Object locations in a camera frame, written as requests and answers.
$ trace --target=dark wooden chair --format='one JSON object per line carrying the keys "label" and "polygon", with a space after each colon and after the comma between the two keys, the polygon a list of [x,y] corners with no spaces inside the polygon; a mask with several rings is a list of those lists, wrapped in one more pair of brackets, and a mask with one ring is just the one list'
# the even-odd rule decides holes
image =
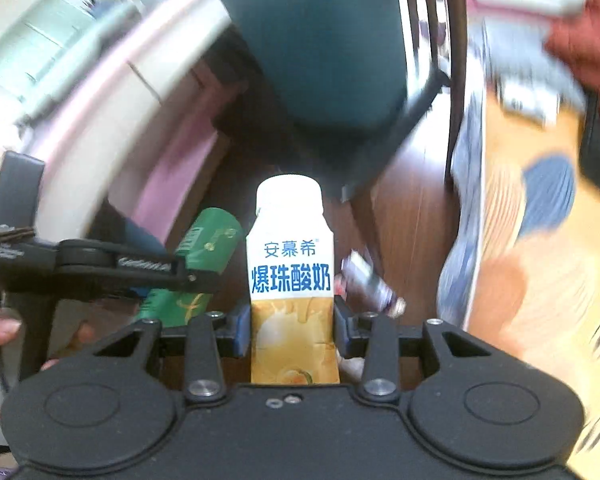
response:
{"label": "dark wooden chair", "polygon": [[[426,0],[430,53],[420,49],[416,0],[407,0],[408,17],[398,0],[222,0],[235,28],[206,58],[221,80],[247,83],[216,127],[349,202],[380,275],[371,190],[443,86],[451,92],[451,183],[464,111],[466,2],[445,1],[450,77],[438,60],[436,0]],[[403,23],[411,29],[404,39]]]}

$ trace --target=yellow bedding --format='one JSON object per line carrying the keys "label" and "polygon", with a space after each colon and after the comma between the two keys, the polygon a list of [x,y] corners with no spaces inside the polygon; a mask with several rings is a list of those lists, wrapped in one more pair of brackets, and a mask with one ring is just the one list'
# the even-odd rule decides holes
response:
{"label": "yellow bedding", "polygon": [[576,391],[586,426],[570,467],[600,480],[600,190],[578,170],[579,137],[570,110],[544,130],[504,114],[488,94],[482,260],[468,330]]}

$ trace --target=green cylinder can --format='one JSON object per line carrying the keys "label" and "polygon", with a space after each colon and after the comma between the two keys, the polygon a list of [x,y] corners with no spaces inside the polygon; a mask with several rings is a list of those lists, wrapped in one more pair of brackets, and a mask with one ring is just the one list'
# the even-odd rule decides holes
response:
{"label": "green cylinder can", "polygon": [[[184,257],[187,269],[222,273],[243,238],[242,228],[231,213],[210,207],[198,215],[175,253]],[[159,319],[164,327],[186,325],[205,311],[212,296],[154,288],[142,302],[137,319]]]}

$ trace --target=dark brown floor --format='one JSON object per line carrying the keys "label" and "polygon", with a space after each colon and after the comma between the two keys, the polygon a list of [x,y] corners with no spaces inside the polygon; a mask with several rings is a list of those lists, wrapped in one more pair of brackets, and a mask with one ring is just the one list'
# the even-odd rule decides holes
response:
{"label": "dark brown floor", "polygon": [[[419,324],[434,317],[440,270],[458,230],[458,200],[443,183],[448,136],[448,94],[441,94],[432,111],[405,142],[376,187],[375,212],[381,231],[385,281],[405,298],[403,324]],[[231,150],[208,188],[202,207],[231,212],[249,231],[255,220],[258,184],[274,174],[265,163]],[[325,217],[334,232],[336,262],[363,247],[349,206],[326,203]],[[210,308],[229,310],[248,298],[244,244],[238,247],[223,275],[222,291]],[[228,382],[248,381],[249,364],[225,362]],[[405,363],[402,384],[413,387],[417,366]]]}

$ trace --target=screw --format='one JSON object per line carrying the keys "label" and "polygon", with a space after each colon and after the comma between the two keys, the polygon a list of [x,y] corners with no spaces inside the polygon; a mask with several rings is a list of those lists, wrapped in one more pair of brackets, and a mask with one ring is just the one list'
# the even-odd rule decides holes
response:
{"label": "screw", "polygon": [[295,394],[288,394],[288,396],[285,397],[285,402],[287,404],[300,404],[302,402],[302,397]]}
{"label": "screw", "polygon": [[210,379],[191,381],[189,393],[196,397],[211,397],[220,392],[220,384]]}
{"label": "screw", "polygon": [[392,394],[397,387],[387,379],[371,379],[365,383],[365,391],[373,396],[383,397]]}
{"label": "screw", "polygon": [[282,402],[280,399],[267,399],[267,402],[265,402],[265,404],[268,408],[273,408],[274,410],[282,408],[282,406],[285,405],[285,403]]}

